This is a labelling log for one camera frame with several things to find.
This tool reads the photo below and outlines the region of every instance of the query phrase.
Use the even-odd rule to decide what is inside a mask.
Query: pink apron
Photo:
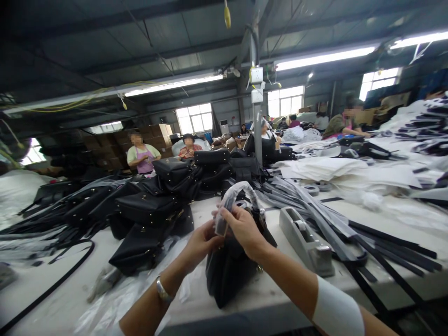
[[[348,125],[346,125],[345,128],[353,129],[353,123],[351,122],[351,119],[350,119],[350,123],[349,123]],[[332,136],[329,136],[329,137],[326,138],[326,139],[337,138],[339,135],[345,136],[345,135],[348,135],[348,134],[344,134],[344,133],[336,133],[336,134],[333,134]]]
[[[148,156],[148,158],[142,162],[140,162],[137,165],[137,171],[139,172],[139,174],[146,174],[146,173],[151,173],[154,169],[153,164],[151,163],[151,161],[154,158],[153,154],[147,150],[146,152],[143,153],[139,153],[139,149],[137,147],[135,147],[135,152],[137,153],[137,159],[140,160],[142,157],[144,157],[145,155]]]

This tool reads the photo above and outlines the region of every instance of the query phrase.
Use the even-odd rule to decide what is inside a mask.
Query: silver bracelet
[[[163,288],[162,283],[160,282],[160,275],[157,277],[157,280],[155,282],[157,287],[157,292],[159,293],[160,298],[163,302],[171,303],[174,300],[174,297],[170,296],[165,288]]]

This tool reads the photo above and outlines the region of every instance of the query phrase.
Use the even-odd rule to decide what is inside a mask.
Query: leather strap
[[[82,239],[75,243],[70,243],[69,245],[62,245],[61,248],[71,247],[82,243],[91,242],[89,250],[86,254],[62,277],[60,278],[53,286],[51,286],[48,290],[46,290],[41,296],[39,296],[34,302],[32,302],[28,307],[22,310],[16,317],[14,317],[11,321],[5,324],[0,329],[0,335],[4,335],[8,330],[10,330],[14,325],[16,325],[22,318],[24,318],[29,312],[31,312],[34,308],[36,308],[39,303],[44,301],[51,293],[53,293],[59,286],[61,286],[64,281],[66,281],[81,265],[84,263],[87,258],[92,254],[93,249],[95,248],[95,243],[89,239]]]

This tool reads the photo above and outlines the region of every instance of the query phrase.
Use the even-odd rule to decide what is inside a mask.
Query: green shirt
[[[351,129],[355,130],[359,128],[359,125],[356,123],[354,119],[351,120],[352,127]],[[323,139],[326,139],[332,135],[342,133],[342,130],[350,125],[349,120],[344,119],[341,114],[338,114],[331,118],[330,122],[328,123],[327,128],[325,129],[325,132],[322,136]]]
[[[147,150],[138,149],[136,146],[132,146],[131,148],[129,148],[129,151],[127,152],[127,163],[131,163],[132,161],[137,160],[137,150],[139,151],[139,153],[150,151],[154,158],[160,156],[160,152],[153,146],[148,144],[145,144],[145,146]]]

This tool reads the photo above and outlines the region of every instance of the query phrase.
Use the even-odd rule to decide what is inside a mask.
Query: fluorescent light
[[[410,47],[410,46],[417,45],[417,44],[441,41],[441,40],[446,40],[446,39],[448,39],[448,32],[411,37],[411,38],[407,38],[404,40],[396,41],[395,44],[393,46],[391,46],[390,49]]]
[[[303,59],[297,59],[293,61],[288,62],[282,62],[277,64],[277,71],[282,70],[289,70],[294,68],[300,68],[304,66],[314,65],[314,64],[321,64],[321,63],[328,63],[333,61],[340,61],[343,59],[348,58],[354,58],[354,57],[361,57],[366,56],[370,54],[371,52],[375,51],[375,47],[368,47],[368,48],[361,48],[361,49],[353,49],[333,54],[326,54],[321,56],[315,56],[315,57],[308,57]]]
[[[220,80],[220,79],[223,79],[223,75],[189,79],[186,81],[169,83],[169,84],[154,85],[154,86],[149,86],[146,89],[130,91],[128,93],[125,93],[125,96],[131,97],[131,96],[137,96],[140,94],[147,94],[147,93],[153,93],[153,92],[158,92],[158,91],[171,90],[171,89],[176,89],[176,88],[180,88],[180,87],[184,87],[184,86],[212,82],[212,81],[216,81],[216,80]]]

